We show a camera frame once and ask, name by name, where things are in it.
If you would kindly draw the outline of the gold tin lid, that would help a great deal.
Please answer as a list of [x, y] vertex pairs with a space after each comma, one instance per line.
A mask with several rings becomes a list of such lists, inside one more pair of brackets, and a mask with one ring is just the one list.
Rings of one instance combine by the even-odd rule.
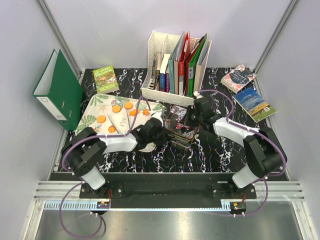
[[167, 134], [176, 139], [192, 141], [198, 127], [187, 125], [187, 109], [178, 105], [171, 107], [164, 120]]

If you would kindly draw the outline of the gold cookie tin base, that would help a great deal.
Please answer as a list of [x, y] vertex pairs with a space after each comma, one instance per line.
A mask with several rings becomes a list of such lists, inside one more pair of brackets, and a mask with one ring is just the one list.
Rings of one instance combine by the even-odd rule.
[[199, 126], [177, 124], [175, 128], [167, 128], [167, 134], [173, 143], [189, 148], [199, 130]]

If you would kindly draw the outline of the metal serving tongs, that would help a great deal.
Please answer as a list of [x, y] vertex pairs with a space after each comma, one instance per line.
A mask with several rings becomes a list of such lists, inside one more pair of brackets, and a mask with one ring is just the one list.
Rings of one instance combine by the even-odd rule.
[[109, 112], [106, 114], [112, 125], [116, 128], [116, 132], [119, 134], [127, 133], [130, 129], [130, 120], [126, 111]]

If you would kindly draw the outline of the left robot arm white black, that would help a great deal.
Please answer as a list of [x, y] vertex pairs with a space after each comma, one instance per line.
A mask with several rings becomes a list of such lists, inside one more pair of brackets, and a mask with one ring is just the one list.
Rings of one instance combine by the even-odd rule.
[[90, 192], [97, 198], [108, 193], [106, 179], [97, 168], [104, 154], [114, 152], [152, 152], [167, 142], [162, 113], [157, 111], [137, 127], [126, 133], [97, 134], [86, 127], [61, 150], [62, 167], [89, 184]]

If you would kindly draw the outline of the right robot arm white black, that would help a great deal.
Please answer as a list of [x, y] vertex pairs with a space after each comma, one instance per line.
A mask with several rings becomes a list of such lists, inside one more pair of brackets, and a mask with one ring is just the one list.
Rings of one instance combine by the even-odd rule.
[[246, 166], [232, 176], [227, 185], [228, 195], [239, 198], [245, 187], [272, 175], [282, 167], [285, 171], [287, 156], [270, 127], [249, 127], [213, 112], [210, 101], [199, 92], [193, 94], [193, 105], [187, 109], [187, 125], [201, 126], [205, 131], [227, 138], [244, 148]]

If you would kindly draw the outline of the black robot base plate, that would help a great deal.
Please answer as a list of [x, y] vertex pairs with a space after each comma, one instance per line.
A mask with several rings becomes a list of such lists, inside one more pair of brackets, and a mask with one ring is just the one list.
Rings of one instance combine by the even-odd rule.
[[231, 173], [104, 173], [106, 183], [93, 190], [85, 183], [81, 199], [111, 197], [113, 209], [219, 208], [221, 200], [255, 200], [253, 185], [237, 189]]

